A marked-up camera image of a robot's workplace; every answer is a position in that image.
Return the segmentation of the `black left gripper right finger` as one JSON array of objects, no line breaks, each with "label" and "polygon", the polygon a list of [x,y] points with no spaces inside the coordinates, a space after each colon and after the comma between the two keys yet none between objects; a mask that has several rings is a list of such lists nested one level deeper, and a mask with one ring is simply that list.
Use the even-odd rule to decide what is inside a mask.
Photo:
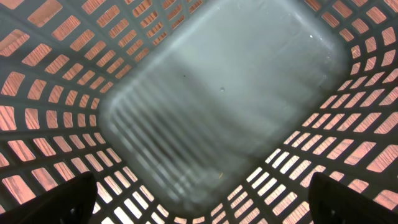
[{"label": "black left gripper right finger", "polygon": [[397,214],[335,179],[316,172],[308,187],[314,224],[397,224]]}]

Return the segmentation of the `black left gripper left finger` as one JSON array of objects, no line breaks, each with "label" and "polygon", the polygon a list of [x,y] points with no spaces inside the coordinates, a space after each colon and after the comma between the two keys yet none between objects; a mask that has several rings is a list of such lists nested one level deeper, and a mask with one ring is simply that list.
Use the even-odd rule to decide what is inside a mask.
[{"label": "black left gripper left finger", "polygon": [[1,214],[1,223],[89,223],[98,188],[92,172],[84,172],[48,192]]}]

